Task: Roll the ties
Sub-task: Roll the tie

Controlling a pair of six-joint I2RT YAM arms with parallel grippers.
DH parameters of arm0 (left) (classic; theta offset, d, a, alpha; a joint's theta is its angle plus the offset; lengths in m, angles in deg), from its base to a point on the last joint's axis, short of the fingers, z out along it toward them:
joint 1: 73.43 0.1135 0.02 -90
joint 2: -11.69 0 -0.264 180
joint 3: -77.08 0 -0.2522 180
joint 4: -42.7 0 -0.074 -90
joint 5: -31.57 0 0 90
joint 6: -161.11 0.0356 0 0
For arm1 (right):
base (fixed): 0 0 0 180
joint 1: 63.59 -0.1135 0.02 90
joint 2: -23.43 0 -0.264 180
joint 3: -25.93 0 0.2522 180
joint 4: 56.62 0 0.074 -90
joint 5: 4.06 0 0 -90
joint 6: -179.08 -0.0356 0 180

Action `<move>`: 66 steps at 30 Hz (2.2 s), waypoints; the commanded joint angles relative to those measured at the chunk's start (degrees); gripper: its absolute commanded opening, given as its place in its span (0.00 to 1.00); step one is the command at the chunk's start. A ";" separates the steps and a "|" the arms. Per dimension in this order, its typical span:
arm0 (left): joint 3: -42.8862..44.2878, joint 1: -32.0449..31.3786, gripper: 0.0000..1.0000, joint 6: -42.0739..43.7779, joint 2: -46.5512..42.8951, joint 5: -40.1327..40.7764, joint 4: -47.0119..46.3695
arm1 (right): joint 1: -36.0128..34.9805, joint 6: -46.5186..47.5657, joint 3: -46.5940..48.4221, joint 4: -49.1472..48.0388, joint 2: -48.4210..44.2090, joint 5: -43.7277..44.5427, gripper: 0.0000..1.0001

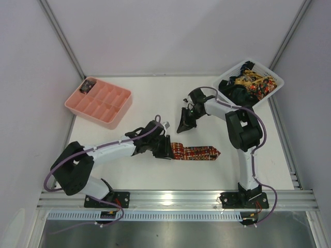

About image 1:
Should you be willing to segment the red multicolour patterned tie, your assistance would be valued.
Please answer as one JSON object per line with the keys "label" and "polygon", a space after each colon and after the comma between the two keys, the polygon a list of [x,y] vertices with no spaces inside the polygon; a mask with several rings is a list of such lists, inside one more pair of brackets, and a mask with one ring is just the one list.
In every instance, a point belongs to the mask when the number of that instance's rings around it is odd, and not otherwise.
{"label": "red multicolour patterned tie", "polygon": [[175,160],[214,161],[221,152],[213,146],[185,147],[182,143],[171,143]]}

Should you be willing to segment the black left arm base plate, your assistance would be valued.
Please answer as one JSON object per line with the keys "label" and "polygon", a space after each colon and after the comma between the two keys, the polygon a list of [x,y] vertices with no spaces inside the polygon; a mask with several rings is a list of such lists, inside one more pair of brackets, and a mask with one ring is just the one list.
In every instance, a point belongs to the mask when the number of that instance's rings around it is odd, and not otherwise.
{"label": "black left arm base plate", "polygon": [[85,208],[117,208],[118,206],[126,209],[129,208],[130,192],[128,191],[111,191],[104,198],[98,199],[86,195],[84,201]]}

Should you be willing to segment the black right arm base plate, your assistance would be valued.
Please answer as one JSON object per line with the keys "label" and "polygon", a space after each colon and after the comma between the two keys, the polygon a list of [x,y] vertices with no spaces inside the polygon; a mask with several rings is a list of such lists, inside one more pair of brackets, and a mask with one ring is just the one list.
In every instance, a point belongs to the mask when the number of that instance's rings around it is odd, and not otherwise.
{"label": "black right arm base plate", "polygon": [[268,209],[269,202],[266,193],[262,192],[253,199],[246,199],[240,192],[223,192],[219,199],[224,209]]}

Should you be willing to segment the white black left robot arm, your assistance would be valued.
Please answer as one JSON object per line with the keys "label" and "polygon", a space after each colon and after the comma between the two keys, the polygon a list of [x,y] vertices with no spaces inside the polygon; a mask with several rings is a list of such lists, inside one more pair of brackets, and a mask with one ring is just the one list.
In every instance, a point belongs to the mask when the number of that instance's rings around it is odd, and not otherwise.
{"label": "white black left robot arm", "polygon": [[170,124],[157,120],[146,127],[127,132],[120,139],[97,145],[83,146],[70,143],[51,166],[50,174],[66,195],[85,194],[90,201],[113,202],[115,192],[110,184],[91,175],[92,170],[108,162],[133,157],[146,151],[155,158],[173,159],[170,136],[166,133]]}

